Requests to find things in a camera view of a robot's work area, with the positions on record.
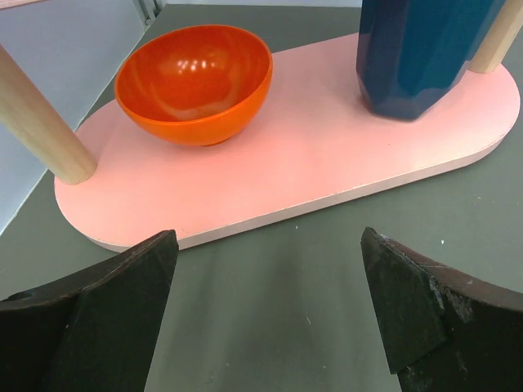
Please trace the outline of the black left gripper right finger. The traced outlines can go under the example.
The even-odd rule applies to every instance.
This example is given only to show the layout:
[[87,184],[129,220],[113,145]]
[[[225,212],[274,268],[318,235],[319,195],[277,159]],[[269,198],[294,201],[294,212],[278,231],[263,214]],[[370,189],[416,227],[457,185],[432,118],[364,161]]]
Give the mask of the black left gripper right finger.
[[522,295],[372,228],[361,251],[391,374],[403,391],[520,391]]

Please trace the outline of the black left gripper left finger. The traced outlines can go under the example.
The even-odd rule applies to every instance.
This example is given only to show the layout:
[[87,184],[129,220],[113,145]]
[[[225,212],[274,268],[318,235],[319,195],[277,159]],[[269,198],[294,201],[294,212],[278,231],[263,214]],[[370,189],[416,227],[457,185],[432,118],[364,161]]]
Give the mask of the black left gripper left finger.
[[1,302],[3,391],[142,391],[179,245],[164,230]]

